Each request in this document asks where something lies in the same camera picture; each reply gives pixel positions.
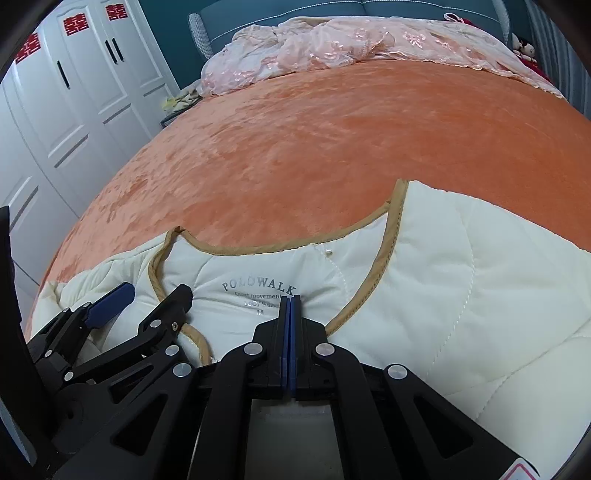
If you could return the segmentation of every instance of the headboard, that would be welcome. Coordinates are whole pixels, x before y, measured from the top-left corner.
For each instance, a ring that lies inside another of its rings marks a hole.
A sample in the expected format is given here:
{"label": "headboard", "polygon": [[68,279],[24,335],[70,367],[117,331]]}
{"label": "headboard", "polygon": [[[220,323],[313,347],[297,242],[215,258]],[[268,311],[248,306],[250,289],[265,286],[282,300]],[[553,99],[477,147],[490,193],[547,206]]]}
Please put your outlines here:
{"label": "headboard", "polygon": [[453,12],[508,44],[509,16],[503,0],[219,0],[189,15],[201,55],[208,59],[248,25],[278,25],[293,17],[373,16],[443,20]]}

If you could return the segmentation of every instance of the warning sticker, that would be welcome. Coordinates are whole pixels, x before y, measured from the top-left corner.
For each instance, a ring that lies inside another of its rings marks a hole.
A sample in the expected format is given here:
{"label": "warning sticker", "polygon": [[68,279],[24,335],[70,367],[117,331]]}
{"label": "warning sticker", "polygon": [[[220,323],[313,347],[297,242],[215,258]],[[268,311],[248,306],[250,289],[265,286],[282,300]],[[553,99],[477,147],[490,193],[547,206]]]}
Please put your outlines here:
{"label": "warning sticker", "polygon": [[518,458],[499,480],[540,480],[540,476],[523,458]]}

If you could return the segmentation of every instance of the white plush fabric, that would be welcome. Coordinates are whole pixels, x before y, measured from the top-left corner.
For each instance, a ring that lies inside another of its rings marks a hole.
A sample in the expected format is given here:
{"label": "white plush fabric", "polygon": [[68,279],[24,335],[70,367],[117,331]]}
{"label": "white plush fabric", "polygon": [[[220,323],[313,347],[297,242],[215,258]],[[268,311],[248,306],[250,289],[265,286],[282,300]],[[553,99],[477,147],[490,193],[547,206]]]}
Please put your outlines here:
{"label": "white plush fabric", "polygon": [[[277,316],[284,293],[269,287],[271,279],[302,295],[305,316],[330,321],[369,272],[385,221],[326,244],[240,257],[199,252],[179,238],[163,286],[167,293],[180,283],[193,288],[189,321],[220,360]],[[136,300],[85,352],[134,336],[157,304],[147,264],[163,240],[116,255],[68,285],[47,284],[34,329],[130,281]],[[259,278],[267,278],[264,286]],[[590,317],[588,252],[489,203],[413,181],[381,282],[329,341],[363,363],[406,365],[547,479],[591,421]],[[192,343],[182,336],[179,343],[198,362]]]}

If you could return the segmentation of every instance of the red cloth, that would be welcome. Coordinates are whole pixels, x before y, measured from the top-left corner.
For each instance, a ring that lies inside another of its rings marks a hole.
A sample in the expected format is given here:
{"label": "red cloth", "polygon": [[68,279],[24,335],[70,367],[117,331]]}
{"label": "red cloth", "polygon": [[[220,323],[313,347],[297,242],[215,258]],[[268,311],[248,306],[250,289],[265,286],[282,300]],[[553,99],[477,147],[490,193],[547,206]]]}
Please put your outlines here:
{"label": "red cloth", "polygon": [[526,60],[526,59],[523,59],[521,57],[518,57],[518,58],[521,60],[521,62],[523,63],[523,65],[525,65],[526,67],[531,68],[538,75],[540,75],[541,77],[544,77],[546,80],[548,80],[550,83],[552,83],[552,80],[550,80],[548,78],[548,76],[544,72],[542,72],[542,70],[534,62],[529,61],[529,60]]}

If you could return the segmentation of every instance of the blue wall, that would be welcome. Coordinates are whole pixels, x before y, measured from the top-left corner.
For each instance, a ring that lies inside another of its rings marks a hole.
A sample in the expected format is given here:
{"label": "blue wall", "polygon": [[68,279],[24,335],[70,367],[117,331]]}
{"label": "blue wall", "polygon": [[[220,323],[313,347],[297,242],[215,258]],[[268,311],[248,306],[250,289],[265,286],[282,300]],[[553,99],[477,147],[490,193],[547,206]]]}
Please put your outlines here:
{"label": "blue wall", "polygon": [[187,17],[216,0],[139,0],[154,37],[183,88],[201,76],[203,60],[193,43]]}

